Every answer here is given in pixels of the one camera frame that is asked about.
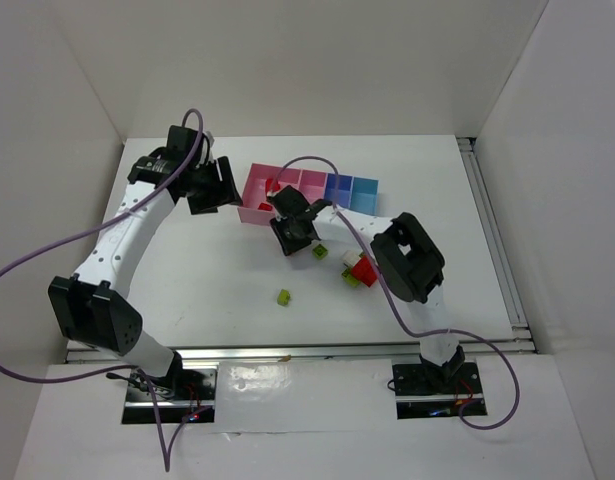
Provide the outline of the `green lego brick with studs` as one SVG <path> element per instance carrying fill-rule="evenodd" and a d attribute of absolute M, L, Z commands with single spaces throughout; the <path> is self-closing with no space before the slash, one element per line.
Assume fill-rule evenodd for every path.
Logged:
<path fill-rule="evenodd" d="M 317 244 L 312 249 L 312 254 L 317 260 L 323 260 L 329 253 L 329 250 L 322 244 Z"/>

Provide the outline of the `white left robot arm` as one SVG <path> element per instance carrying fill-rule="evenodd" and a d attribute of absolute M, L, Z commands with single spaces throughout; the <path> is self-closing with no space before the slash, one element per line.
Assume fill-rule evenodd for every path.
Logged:
<path fill-rule="evenodd" d="M 187 201 L 193 215 L 241 204 L 229 160 L 214 158 L 212 145 L 208 132 L 171 126 L 166 144 L 133 164 L 114 222 L 91 254 L 70 277 L 57 276 L 48 288 L 65 338 L 138 367 L 168 393 L 199 377 L 144 330 L 127 297 L 148 245 L 179 200 Z"/>

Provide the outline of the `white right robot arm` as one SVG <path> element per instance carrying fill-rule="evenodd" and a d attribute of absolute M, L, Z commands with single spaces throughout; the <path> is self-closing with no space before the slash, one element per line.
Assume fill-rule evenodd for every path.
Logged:
<path fill-rule="evenodd" d="M 276 210 L 270 226 L 286 256 L 320 240 L 357 243 L 399 326 L 419 342 L 427 381 L 438 388 L 453 381 L 465 354 L 444 304 L 445 259 L 415 216 L 372 216 L 326 199 L 310 203 L 291 186 L 267 200 Z"/>

